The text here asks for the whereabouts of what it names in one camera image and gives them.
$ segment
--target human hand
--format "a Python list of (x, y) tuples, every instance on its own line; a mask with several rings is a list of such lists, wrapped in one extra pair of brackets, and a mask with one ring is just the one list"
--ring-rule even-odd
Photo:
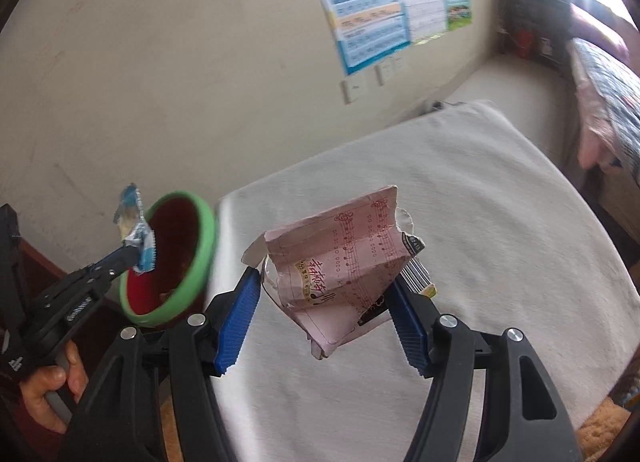
[(28, 379), (20, 382), (20, 391), (24, 406), (31, 418), (44, 428), (63, 434), (66, 425), (51, 409), (44, 398), (48, 391), (55, 391), (66, 383), (78, 402), (86, 388), (89, 378), (82, 366), (78, 347), (73, 341), (65, 345), (65, 355), (69, 361), (69, 374), (59, 366), (43, 366), (38, 368)]

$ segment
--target white table top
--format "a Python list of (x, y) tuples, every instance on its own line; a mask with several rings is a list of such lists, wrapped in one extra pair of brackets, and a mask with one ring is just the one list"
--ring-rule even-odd
[[(640, 338), (640, 298), (609, 237), (553, 164), (488, 103), (415, 119), (225, 197), (209, 298), (262, 232), (389, 184), (426, 243), (434, 302), (475, 330), (523, 330), (575, 427)], [(429, 389), (387, 322), (321, 362), (265, 295), (238, 362), (213, 379), (241, 462), (402, 460)], [(471, 460), (483, 375), (460, 460)]]

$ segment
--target barcode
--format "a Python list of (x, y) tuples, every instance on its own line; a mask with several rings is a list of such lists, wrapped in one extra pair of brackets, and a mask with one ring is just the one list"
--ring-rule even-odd
[(420, 294), (425, 288), (431, 285), (429, 272), (420, 263), (418, 258), (412, 258), (409, 263), (400, 271), (402, 278), (412, 292)]

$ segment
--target blue ribbed rubber pad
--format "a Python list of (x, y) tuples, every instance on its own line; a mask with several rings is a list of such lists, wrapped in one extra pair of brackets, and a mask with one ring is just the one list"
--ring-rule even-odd
[(398, 282), (393, 282), (385, 291), (385, 301), (406, 360), (424, 377), (427, 366), (431, 364), (428, 358), (427, 333), (418, 321), (406, 295), (398, 286)]
[(249, 324), (260, 299), (260, 272), (255, 270), (240, 289), (218, 336), (218, 353), (213, 364), (220, 374), (236, 364)]

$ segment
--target electrical outlet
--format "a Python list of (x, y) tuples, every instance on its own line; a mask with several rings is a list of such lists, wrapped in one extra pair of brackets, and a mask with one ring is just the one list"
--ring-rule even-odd
[(394, 72), (396, 73), (396, 75), (402, 74), (409, 70), (409, 60), (405, 56), (401, 54), (395, 54), (391, 57), (391, 59), (393, 60)]
[(367, 93), (367, 82), (363, 73), (354, 74), (347, 77), (342, 82), (342, 92), (344, 93), (344, 101), (348, 105)]
[(387, 83), (394, 75), (394, 64), (391, 58), (386, 58), (376, 65), (376, 75), (380, 86)]

